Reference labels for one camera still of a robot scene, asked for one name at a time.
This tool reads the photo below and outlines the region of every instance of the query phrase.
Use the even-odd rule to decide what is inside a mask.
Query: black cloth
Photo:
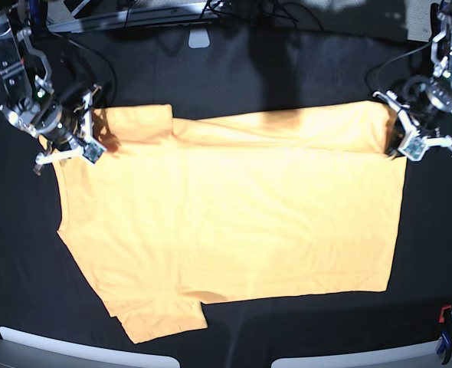
[[[75,38],[103,52],[115,67],[115,106],[172,104],[176,117],[192,119],[365,100],[368,70],[408,50],[337,34],[208,30],[211,46],[196,50],[188,47],[184,27]],[[62,40],[38,44],[51,57],[56,87],[64,85],[69,74],[57,66],[57,56],[68,46]],[[108,67],[85,56],[97,79],[111,83]],[[410,76],[413,67],[406,60],[395,63],[383,73],[383,84]],[[4,98],[0,81],[0,103]],[[442,122],[442,133],[452,134],[452,117]],[[205,305],[208,329],[137,345],[108,316],[58,238],[54,172],[32,172],[39,150],[0,115],[0,326],[168,355],[185,368],[264,367],[281,357],[357,353],[439,337],[441,307],[452,304],[452,159],[446,150],[433,149],[421,163],[408,164],[386,292]]]

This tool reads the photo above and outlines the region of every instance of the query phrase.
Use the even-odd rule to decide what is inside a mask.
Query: orange t-shirt
[[[384,105],[96,115],[108,151],[54,165],[59,235],[134,343],[207,327],[201,303],[386,289],[406,160]]]

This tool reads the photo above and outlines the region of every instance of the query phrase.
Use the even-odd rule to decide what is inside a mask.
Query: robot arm
[[[15,128],[47,139],[46,151],[35,159],[37,174],[60,159],[81,156],[95,163],[106,150],[92,133],[91,107],[100,87],[85,90],[77,106],[63,105],[52,87],[46,55],[31,43],[31,29],[16,29],[11,23],[12,3],[0,0],[0,75],[8,95],[0,111]],[[42,70],[29,70],[28,59],[38,61]]]
[[[395,148],[411,161],[420,161],[434,146],[447,148],[452,154],[452,137],[441,136],[438,127],[428,127],[438,113],[452,113],[452,0],[442,1],[437,20],[438,33],[431,40],[433,75],[410,78],[402,99],[390,90],[374,93],[397,112],[404,134]],[[418,94],[410,98],[408,91],[415,87]]]

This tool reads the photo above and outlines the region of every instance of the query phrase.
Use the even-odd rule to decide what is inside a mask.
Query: black table surface
[[[176,117],[192,119],[366,100],[368,70],[409,48],[339,34],[208,30],[206,49],[188,47],[186,27],[73,37],[112,63],[118,77],[114,106],[172,104]],[[63,86],[68,74],[57,57],[71,47],[58,39],[36,43],[50,55],[55,85]],[[112,90],[109,68],[83,55],[97,80]],[[383,84],[414,72],[414,61],[400,61],[383,73]],[[0,81],[0,103],[4,99]],[[452,117],[441,126],[452,135]],[[446,150],[434,149],[407,166],[386,292],[205,305],[207,330],[137,345],[108,316],[57,236],[61,207],[54,172],[32,172],[39,150],[0,115],[0,326],[168,355],[182,367],[263,367],[281,357],[357,353],[438,338],[441,308],[452,304],[452,159]]]

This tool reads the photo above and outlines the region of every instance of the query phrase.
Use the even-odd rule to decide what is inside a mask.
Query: orange shirt
[[[386,106],[96,115],[108,152],[54,165],[59,235],[134,343],[207,327],[201,303],[386,289],[406,166]]]

